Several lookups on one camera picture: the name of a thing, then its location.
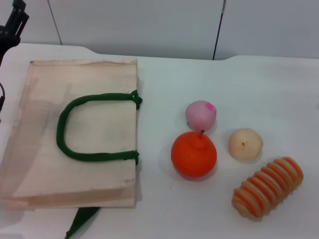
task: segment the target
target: white wall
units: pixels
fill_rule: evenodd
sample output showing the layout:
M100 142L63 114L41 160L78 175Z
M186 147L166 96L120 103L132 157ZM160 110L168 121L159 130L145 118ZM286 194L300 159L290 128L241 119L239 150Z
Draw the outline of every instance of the white wall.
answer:
M21 42L60 44L47 0L24 0L30 16ZM13 0L0 0L0 25L5 25L12 12Z
M212 59L223 0L50 0L63 44Z
M215 59L319 58L319 0L227 0Z

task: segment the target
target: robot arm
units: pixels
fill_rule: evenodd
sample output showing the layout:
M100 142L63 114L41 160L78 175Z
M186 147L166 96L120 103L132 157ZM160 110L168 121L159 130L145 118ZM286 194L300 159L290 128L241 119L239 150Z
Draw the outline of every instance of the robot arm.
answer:
M0 66L3 56L12 47L20 43L20 35L29 16L24 12L25 2L23 0L13 0L13 10L5 26L0 25ZM5 92L3 85L0 83L2 96L0 97L0 112L3 107Z

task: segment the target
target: toy bread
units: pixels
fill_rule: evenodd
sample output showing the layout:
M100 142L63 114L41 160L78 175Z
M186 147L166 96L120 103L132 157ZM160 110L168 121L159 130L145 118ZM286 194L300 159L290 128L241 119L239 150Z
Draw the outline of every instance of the toy bread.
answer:
M232 203L242 216L261 218L294 191L303 178L294 160L275 159L234 189Z

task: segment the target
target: green strap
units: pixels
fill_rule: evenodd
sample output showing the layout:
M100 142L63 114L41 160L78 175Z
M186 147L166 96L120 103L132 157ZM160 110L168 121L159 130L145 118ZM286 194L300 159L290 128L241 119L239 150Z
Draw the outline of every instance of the green strap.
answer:
M139 163L139 153L136 150L133 151L125 151L119 153L77 153L72 151L65 143L64 140L64 132L66 127L66 122L70 112L77 106L85 104L89 101L134 101L136 103L136 109L140 108L140 104L142 103L142 98L139 97L138 91L133 91L130 94L122 94L122 93L107 93L101 95L91 95L91 96L83 96L73 100L69 103L64 111L61 113L58 126L56 130L56 144L61 149L61 151L68 157L84 161L84 162L104 162L110 160L118 160L118 159L135 159L135 164Z
M70 230L66 233L64 239L71 238L91 217L99 211L100 208L79 208L75 215L74 221Z
M139 153L135 150L119 153L77 153L72 151L65 143L64 132L66 122L70 112L77 106L85 104L89 101L133 101L136 103L136 109L140 108L142 98L139 97L138 91L135 90L130 94L107 93L101 95L83 96L69 103L61 113L56 130L56 144L61 151L70 158L83 162L103 162L118 159L135 159L135 164L139 163ZM75 215L70 230L66 233L65 239L71 238L94 214L99 211L99 207L79 208Z

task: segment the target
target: orange fruit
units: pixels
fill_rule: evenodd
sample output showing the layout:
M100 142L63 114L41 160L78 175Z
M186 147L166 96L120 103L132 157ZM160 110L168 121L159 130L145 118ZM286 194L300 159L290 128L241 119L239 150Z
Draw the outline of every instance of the orange fruit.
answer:
M202 177L217 161L213 142L203 132L186 132L173 143L170 154L174 167L187 177Z

